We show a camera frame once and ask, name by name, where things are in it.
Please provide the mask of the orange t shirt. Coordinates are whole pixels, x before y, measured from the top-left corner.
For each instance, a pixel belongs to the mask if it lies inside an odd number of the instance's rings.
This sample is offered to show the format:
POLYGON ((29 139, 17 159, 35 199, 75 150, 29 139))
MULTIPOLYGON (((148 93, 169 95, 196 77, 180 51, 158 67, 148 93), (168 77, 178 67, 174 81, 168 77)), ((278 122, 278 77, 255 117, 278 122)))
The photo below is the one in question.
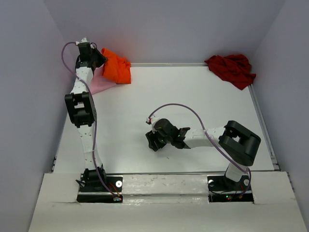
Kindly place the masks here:
POLYGON ((102 68, 102 76, 116 84, 131 84, 131 63, 126 57, 103 48, 101 53, 107 58, 102 68))

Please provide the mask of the dark red t shirt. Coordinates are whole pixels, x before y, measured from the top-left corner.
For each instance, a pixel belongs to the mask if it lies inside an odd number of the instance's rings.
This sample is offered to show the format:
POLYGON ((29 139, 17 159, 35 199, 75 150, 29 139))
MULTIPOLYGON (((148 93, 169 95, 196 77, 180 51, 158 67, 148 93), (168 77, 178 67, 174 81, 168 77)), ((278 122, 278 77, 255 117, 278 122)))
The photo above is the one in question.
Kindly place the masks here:
POLYGON ((215 55, 204 61, 209 70, 221 80, 231 83, 240 90, 254 83, 256 74, 252 73, 252 66, 243 54, 222 57, 215 55))

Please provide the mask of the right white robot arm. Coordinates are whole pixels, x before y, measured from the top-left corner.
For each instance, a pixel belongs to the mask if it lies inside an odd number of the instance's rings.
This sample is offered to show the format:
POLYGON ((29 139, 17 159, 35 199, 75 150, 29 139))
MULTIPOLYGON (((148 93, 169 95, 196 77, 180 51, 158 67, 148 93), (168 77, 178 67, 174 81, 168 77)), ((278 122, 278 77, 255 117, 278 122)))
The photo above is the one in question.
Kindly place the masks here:
POLYGON ((170 144, 177 149, 214 147, 229 161, 222 178, 226 189, 234 189, 242 176, 253 166, 261 138, 236 121, 213 129, 177 128, 165 118, 146 121, 151 130, 146 133, 148 147, 154 152, 170 144))

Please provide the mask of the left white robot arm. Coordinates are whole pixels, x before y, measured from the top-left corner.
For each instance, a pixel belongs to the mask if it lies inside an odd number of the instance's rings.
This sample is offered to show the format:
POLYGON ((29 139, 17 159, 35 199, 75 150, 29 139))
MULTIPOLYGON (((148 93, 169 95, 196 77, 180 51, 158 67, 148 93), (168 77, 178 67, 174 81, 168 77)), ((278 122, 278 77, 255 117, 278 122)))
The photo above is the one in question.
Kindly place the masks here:
POLYGON ((107 58, 98 51, 95 43, 82 38, 81 41, 66 43, 61 51, 61 59, 75 78, 71 92, 65 95, 65 104, 70 121, 78 130, 84 154, 85 170, 78 183, 81 187, 109 191, 106 173, 96 145, 97 112, 90 90, 95 70, 102 66, 107 58), (64 61, 64 50, 70 44, 77 46, 79 50, 74 70, 64 61))

